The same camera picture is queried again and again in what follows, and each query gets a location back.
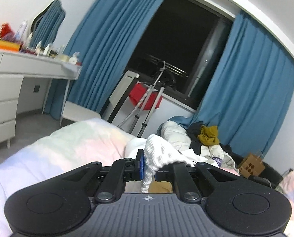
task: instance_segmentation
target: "white cloth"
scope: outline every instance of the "white cloth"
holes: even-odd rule
[[[206,156],[210,156],[210,150],[207,146],[202,145],[201,146],[201,156],[202,157],[206,157]]]
[[[224,150],[219,145],[212,145],[208,147],[209,155],[212,158],[220,158],[221,160],[224,159]]]
[[[168,141],[155,134],[150,135],[146,141],[144,150],[145,170],[142,181],[142,193],[148,193],[154,174],[164,165],[175,162],[184,162],[192,166],[193,162],[181,155]]]
[[[135,159],[139,149],[144,149],[146,146],[145,138],[134,138],[130,140],[125,147],[125,156],[124,158]]]
[[[233,169],[234,171],[239,173],[239,170],[236,168],[235,161],[226,152],[224,153],[224,159],[223,159],[221,167],[228,168],[228,169]]]
[[[193,166],[195,166],[195,163],[197,162],[205,162],[208,164],[211,164],[213,166],[219,167],[217,162],[215,160],[212,159],[207,159],[205,157],[199,156],[197,154],[194,153],[193,149],[189,149],[189,150],[185,150],[185,151],[181,151],[181,153],[186,156],[189,160],[191,160],[193,163]]]
[[[190,148],[191,139],[187,135],[186,130],[176,122],[165,122],[161,128],[161,136],[178,151]]]

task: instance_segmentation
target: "screw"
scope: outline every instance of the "screw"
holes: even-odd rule
[[[106,192],[106,191],[100,192],[98,194],[98,199],[100,199],[100,200],[110,200],[112,198],[113,198],[113,195],[109,192]]]
[[[199,195],[195,192],[189,191],[184,194],[186,200],[196,200],[199,198]]]

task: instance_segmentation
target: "dark clothing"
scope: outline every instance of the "dark clothing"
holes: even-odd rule
[[[230,145],[223,145],[223,144],[219,144],[220,147],[223,149],[224,152],[228,153],[230,156],[233,154],[233,150],[231,149]]]
[[[193,123],[186,130],[187,135],[191,138],[190,149],[193,149],[194,153],[201,156],[201,146],[203,145],[198,139],[198,135],[201,133],[201,125],[203,121]]]

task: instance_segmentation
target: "red bag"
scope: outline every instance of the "red bag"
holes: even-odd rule
[[[131,90],[128,96],[134,106],[137,105],[137,103],[140,101],[140,99],[143,97],[146,91],[147,91],[147,87],[143,86],[143,84],[141,83],[137,83],[134,86],[134,88]],[[152,92],[152,94],[150,95],[146,103],[146,106],[144,107],[144,111],[149,111],[151,109],[152,105],[154,104],[154,101],[156,100],[157,95],[158,95],[158,92]],[[162,96],[160,97],[157,103],[156,109],[159,108],[161,100],[162,100]]]

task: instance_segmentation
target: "orange box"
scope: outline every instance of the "orange box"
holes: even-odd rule
[[[2,50],[18,52],[20,50],[20,46],[21,45],[18,43],[0,40],[0,49]]]

